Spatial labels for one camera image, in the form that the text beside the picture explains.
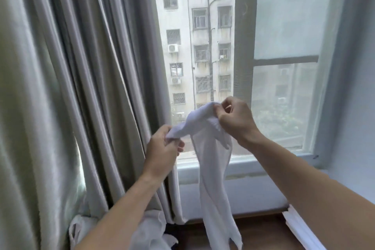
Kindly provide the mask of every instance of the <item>person's left hand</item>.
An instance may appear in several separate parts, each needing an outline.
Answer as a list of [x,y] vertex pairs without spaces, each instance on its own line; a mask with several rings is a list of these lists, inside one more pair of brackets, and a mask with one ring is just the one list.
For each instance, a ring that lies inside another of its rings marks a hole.
[[170,129],[171,126],[163,125],[151,137],[147,144],[146,159],[143,165],[142,175],[151,177],[152,180],[157,180],[160,183],[171,172],[177,156],[185,146],[185,143],[180,139],[166,143],[165,136]]

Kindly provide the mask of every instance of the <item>forearm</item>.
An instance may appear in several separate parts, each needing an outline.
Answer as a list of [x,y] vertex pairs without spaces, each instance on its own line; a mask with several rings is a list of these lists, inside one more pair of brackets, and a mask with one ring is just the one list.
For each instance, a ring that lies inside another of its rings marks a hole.
[[375,205],[264,136],[246,144],[328,250],[375,248]]
[[132,234],[160,184],[151,177],[141,176],[77,245],[77,250],[128,249]]

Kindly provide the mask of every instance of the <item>curtain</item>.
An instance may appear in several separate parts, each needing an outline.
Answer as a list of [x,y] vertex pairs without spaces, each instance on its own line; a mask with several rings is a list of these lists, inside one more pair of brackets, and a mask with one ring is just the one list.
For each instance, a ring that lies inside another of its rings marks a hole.
[[[0,240],[64,248],[74,215],[100,219],[170,122],[155,0],[0,2]],[[184,223],[176,168],[148,209]]]

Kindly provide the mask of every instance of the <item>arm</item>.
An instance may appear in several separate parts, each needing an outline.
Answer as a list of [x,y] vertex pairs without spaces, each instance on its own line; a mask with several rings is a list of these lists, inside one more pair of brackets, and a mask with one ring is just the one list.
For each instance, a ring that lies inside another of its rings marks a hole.
[[222,127],[254,154],[327,250],[375,249],[375,205],[267,139],[245,102],[228,97],[214,109]]
[[129,248],[132,234],[149,201],[172,170],[178,153],[183,151],[185,144],[180,140],[166,144],[165,136],[169,130],[170,127],[164,125],[152,136],[147,145],[142,175],[77,245],[77,250]]

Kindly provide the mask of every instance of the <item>wooden floor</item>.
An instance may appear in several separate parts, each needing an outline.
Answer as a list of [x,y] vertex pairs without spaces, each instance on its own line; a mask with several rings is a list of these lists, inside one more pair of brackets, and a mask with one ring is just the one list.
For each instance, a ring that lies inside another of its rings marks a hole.
[[[236,220],[242,235],[243,250],[304,250],[285,224],[282,214],[266,215]],[[191,224],[172,228],[178,240],[176,250],[209,250],[203,224]],[[231,249],[237,249],[232,242]]]

